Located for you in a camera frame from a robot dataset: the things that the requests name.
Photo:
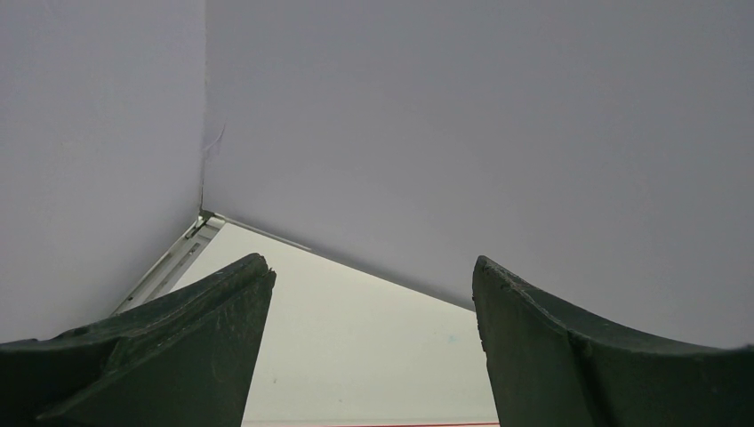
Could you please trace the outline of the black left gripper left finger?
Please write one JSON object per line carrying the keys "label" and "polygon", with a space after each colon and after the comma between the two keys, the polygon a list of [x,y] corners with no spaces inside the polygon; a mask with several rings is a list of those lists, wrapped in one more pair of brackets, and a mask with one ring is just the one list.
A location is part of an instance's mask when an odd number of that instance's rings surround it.
{"label": "black left gripper left finger", "polygon": [[248,254],[52,339],[4,343],[2,425],[240,425],[276,278]]}

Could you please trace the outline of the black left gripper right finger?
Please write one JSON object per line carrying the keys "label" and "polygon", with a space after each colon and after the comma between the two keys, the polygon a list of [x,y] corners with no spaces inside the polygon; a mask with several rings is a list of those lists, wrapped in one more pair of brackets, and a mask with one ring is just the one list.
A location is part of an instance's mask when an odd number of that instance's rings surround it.
{"label": "black left gripper right finger", "polygon": [[477,259],[477,329],[502,426],[750,426],[753,349],[648,334]]}

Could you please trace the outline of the white pvc pipe frame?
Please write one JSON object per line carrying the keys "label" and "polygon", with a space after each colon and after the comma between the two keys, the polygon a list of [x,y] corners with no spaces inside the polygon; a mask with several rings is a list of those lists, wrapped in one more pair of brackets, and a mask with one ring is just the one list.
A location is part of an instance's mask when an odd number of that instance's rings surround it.
{"label": "white pvc pipe frame", "polygon": [[243,421],[243,427],[494,427],[501,426],[498,422],[472,422],[472,423],[304,423],[304,422],[262,422]]}

